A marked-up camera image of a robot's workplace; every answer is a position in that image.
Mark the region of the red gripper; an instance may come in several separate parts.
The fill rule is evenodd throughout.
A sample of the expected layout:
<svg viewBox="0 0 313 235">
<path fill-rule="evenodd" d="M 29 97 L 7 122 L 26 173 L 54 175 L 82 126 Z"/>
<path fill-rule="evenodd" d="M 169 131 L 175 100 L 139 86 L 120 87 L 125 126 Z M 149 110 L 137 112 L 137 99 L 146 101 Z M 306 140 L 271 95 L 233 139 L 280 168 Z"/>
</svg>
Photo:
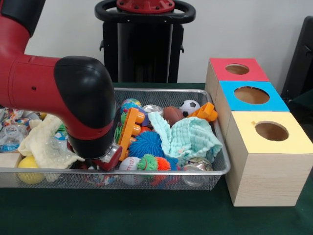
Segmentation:
<svg viewBox="0 0 313 235">
<path fill-rule="evenodd" d="M 105 171 L 112 170 L 119 162 L 122 154 L 122 147 L 120 145 L 113 145 L 111 149 L 103 157 L 92 160 L 97 166 Z"/>
</svg>

